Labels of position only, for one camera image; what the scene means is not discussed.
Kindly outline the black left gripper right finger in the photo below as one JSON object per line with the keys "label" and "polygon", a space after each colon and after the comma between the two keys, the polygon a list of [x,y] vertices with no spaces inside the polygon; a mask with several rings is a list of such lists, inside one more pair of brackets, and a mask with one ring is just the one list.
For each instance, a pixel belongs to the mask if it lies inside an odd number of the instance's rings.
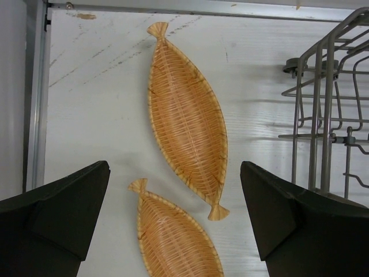
{"label": "black left gripper right finger", "polygon": [[240,180],[270,276],[367,276],[368,208],[343,203],[243,162]]}

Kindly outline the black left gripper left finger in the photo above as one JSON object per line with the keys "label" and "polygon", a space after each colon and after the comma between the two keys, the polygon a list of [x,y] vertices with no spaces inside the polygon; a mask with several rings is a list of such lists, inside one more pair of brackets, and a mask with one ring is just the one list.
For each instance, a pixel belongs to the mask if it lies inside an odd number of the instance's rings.
{"label": "black left gripper left finger", "polygon": [[1,276],[77,276],[109,177],[109,164],[100,160],[2,200]]}

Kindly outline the large woven fish-shaped tray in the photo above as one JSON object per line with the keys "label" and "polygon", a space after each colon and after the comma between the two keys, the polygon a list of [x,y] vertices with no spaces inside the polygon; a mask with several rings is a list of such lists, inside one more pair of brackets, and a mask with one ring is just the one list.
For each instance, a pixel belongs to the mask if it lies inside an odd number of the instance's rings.
{"label": "large woven fish-shaped tray", "polygon": [[220,200],[228,164],[223,112],[212,87],[165,36],[167,22],[147,32],[156,38],[148,79],[148,107],[154,137],[175,174],[210,205],[208,219],[229,215]]}

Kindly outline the small woven fish-shaped tray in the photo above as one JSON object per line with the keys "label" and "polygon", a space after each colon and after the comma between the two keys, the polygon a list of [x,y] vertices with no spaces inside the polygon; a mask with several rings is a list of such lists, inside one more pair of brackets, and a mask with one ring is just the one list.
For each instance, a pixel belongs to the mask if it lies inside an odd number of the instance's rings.
{"label": "small woven fish-shaped tray", "polygon": [[214,244],[181,207],[150,192],[139,178],[128,189],[138,194],[137,238],[149,276],[224,276]]}

